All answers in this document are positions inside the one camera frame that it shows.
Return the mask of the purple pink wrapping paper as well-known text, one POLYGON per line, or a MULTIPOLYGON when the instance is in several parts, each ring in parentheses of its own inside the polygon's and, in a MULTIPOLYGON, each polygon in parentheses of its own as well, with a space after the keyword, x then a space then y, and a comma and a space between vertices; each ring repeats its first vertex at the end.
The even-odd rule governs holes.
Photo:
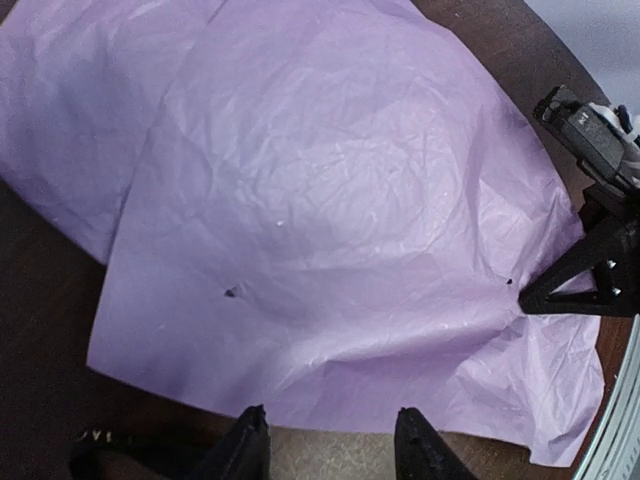
POLYGON ((88 365, 217 413, 575 459, 589 315, 517 297, 583 233, 533 128, 408 1, 21 1, 1 174, 107 275, 88 365))

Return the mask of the black printed ribbon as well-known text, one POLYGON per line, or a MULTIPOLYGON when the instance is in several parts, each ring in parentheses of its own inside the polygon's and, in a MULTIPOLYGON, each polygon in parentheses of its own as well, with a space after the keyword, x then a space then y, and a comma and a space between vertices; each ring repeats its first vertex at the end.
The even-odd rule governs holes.
POLYGON ((68 466, 73 479, 98 479, 98 455, 122 454, 167 479, 185 479, 206 454, 204 448, 162 435, 134 435, 91 426, 75 439, 68 466))

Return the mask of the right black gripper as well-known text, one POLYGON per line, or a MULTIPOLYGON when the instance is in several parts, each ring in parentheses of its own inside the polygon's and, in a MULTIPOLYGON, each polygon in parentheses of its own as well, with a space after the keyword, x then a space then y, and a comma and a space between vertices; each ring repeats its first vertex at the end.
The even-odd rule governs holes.
POLYGON ((520 292, 523 312, 639 313, 639 211, 599 185, 587 188, 584 197, 585 237, 520 292))

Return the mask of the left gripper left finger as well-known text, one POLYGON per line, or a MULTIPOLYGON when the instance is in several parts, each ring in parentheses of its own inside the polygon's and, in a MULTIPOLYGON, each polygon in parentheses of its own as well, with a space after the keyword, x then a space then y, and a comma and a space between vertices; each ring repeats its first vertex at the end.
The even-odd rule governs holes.
POLYGON ((189 473, 189 478, 269 479, 270 434, 264 407, 248 407, 189 473))

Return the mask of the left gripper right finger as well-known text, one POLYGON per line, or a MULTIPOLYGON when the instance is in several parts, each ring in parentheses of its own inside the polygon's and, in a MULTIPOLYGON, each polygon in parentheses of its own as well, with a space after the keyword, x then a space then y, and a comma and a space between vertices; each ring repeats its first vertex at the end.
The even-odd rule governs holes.
POLYGON ((415 407, 398 412, 394 454, 398 480, 477 479, 415 407))

